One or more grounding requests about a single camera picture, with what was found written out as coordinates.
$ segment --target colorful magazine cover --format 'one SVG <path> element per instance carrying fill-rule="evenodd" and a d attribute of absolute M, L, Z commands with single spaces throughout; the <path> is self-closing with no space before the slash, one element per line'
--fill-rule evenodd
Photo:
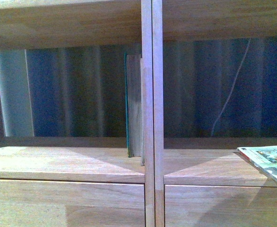
<path fill-rule="evenodd" d="M 240 147 L 240 154 L 277 181 L 277 146 Z"/>

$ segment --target wooden shelf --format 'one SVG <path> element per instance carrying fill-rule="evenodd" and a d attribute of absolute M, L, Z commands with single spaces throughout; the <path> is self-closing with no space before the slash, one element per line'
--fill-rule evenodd
<path fill-rule="evenodd" d="M 0 179 L 145 182 L 124 138 L 7 138 L 0 147 Z"/>
<path fill-rule="evenodd" d="M 166 41 L 277 35 L 277 1 L 163 0 Z"/>
<path fill-rule="evenodd" d="M 277 145 L 277 138 L 166 139 L 165 145 L 165 184 L 277 187 L 236 152 L 240 146 Z"/>
<path fill-rule="evenodd" d="M 139 0 L 0 1 L 0 49 L 138 42 Z"/>

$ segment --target blue curtain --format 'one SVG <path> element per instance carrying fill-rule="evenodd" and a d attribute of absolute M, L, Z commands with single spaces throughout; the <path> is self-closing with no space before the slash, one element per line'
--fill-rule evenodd
<path fill-rule="evenodd" d="M 165 137 L 210 136 L 247 42 L 164 44 Z M 125 137 L 125 52 L 140 54 L 141 46 L 27 50 L 35 136 Z M 277 137 L 277 37 L 251 40 L 214 136 Z"/>
<path fill-rule="evenodd" d="M 174 44 L 172 51 L 169 44 L 166 45 L 166 137 L 210 136 L 247 42 L 247 39 L 193 42 L 191 52 L 187 43 Z M 169 59 L 183 59 L 187 63 L 169 64 Z M 231 99 L 215 127 L 214 136 L 277 137 L 277 37 L 251 40 Z"/>

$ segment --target wooden drawer front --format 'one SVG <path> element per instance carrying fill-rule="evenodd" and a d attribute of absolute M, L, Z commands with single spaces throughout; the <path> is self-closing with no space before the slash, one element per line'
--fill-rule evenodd
<path fill-rule="evenodd" d="M 277 227 L 277 187 L 165 186 L 166 227 Z"/>
<path fill-rule="evenodd" d="M 0 180 L 1 227 L 144 227 L 144 185 Z"/>

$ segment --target vertical wooden divider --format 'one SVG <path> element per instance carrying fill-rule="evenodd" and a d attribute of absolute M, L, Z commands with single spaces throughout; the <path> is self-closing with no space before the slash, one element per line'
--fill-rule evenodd
<path fill-rule="evenodd" d="M 151 0 L 141 0 L 142 59 L 141 92 L 143 138 L 145 151 L 145 217 L 146 227 L 155 227 L 155 175 L 152 72 L 152 9 Z"/>
<path fill-rule="evenodd" d="M 164 95 L 162 0 L 152 0 L 153 111 L 156 227 L 164 227 Z"/>

